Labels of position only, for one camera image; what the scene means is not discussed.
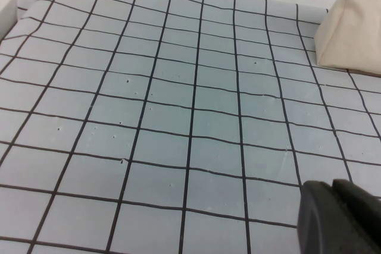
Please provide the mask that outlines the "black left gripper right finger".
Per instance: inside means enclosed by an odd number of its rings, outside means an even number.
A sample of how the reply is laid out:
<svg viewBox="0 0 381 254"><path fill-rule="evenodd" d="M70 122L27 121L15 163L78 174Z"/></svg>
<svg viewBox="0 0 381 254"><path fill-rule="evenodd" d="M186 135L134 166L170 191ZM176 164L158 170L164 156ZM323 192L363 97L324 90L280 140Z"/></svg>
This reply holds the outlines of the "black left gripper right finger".
<svg viewBox="0 0 381 254"><path fill-rule="evenodd" d="M360 228L360 236L380 253L380 200L348 180L333 180L332 190Z"/></svg>

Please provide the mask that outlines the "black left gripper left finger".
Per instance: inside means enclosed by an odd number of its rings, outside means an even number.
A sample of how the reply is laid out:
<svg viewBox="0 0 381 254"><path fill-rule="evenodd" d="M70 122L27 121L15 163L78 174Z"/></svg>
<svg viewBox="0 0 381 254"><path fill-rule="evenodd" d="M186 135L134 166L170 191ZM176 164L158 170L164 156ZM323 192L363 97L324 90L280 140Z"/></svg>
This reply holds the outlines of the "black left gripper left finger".
<svg viewBox="0 0 381 254"><path fill-rule="evenodd" d="M370 252L360 226L324 182L303 184L297 232L301 253Z"/></svg>

